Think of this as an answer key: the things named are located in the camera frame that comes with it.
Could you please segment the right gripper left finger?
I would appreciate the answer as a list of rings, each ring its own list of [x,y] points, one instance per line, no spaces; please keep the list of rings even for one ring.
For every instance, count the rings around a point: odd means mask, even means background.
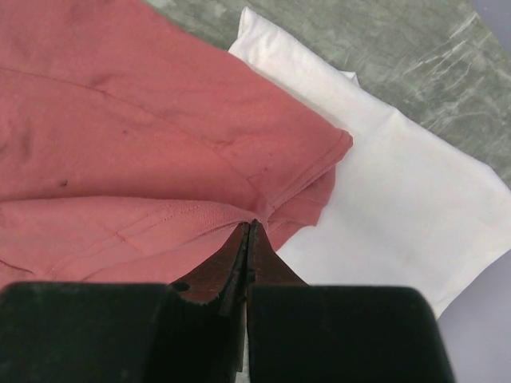
[[[248,225],[169,284],[16,282],[1,292],[4,382],[233,382]]]

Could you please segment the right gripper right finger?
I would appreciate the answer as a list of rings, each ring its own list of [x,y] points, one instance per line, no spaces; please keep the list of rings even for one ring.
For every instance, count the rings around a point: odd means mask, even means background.
[[[404,286],[312,286],[248,235],[249,376],[253,382],[452,382],[434,313]]]

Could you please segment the salmon pink t shirt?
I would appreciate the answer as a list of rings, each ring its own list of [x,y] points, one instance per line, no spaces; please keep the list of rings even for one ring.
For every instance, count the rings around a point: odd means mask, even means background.
[[[1,4],[1,282],[171,282],[313,226],[353,143],[141,1]]]

